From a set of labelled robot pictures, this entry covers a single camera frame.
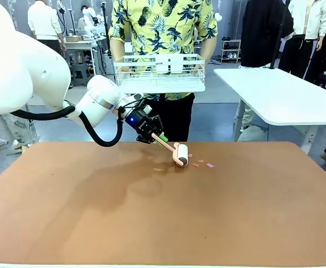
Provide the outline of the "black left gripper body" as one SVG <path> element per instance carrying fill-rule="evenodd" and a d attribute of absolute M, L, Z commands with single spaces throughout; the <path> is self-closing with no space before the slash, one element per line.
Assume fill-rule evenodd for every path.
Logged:
<path fill-rule="evenodd" d="M 145 103 L 145 100 L 137 100 L 123 106 L 123 120 L 138 131 L 144 120 L 149 118 L 151 111 L 152 108 Z"/>

